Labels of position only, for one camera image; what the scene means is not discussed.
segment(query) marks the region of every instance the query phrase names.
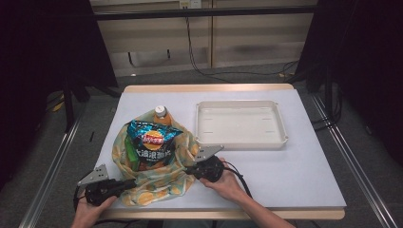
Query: white tray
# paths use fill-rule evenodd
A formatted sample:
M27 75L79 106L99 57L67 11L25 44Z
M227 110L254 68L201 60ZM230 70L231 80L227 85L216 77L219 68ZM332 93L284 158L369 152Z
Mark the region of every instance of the white tray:
M196 105L196 139L226 150L279 149L288 140L273 101L214 101Z

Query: metal bracket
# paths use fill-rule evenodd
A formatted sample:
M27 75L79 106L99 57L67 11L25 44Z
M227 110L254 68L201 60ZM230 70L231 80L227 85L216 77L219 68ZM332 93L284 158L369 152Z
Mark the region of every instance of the metal bracket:
M83 184L89 184L99 181L108 180L109 175L107 174L106 165L101 164L96 167L92 172L90 172L86 177L82 180L78 181L77 186L81 186Z
M203 162L213 157L217 152L224 148L223 145L211 145L201 147L195 156L195 162Z

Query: controller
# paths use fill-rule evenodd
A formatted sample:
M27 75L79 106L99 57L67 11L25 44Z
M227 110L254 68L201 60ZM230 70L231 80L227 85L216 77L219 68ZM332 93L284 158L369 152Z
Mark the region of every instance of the controller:
M206 161L200 161L194 166L186 167L185 173L194 175L195 178L204 178L210 182L216 182L220 179L224 165L217 156L212 156Z
M106 199L112 196L119 197L125 190L136 186L134 179L125 181L111 179L94 182L86 186L86 201L94 206L99 206Z

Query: human hand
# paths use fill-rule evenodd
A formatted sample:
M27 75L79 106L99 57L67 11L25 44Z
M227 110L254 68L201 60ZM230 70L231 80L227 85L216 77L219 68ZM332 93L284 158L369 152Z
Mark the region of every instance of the human hand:
M78 201L76 215L74 217L71 228L87 228L92 227L97 221L98 217L117 199L113 196L105 200L100 206L94 206L86 202L84 192Z
M225 163L224 158L220 158L224 162L224 166L228 168L228 164ZM216 182L210 182L207 179L200 178L200 182L208 188L214 189L221 197L226 200L235 201L240 196L246 195L246 193L240 188L240 184L235 177L235 174L231 171L224 170L221 178Z

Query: lay's logo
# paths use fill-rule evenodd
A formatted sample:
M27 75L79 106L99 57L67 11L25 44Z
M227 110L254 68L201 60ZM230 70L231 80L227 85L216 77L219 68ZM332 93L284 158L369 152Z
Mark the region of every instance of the lay's logo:
M143 145L149 150L157 150L163 145L163 135L155 130L150 130L142 137Z

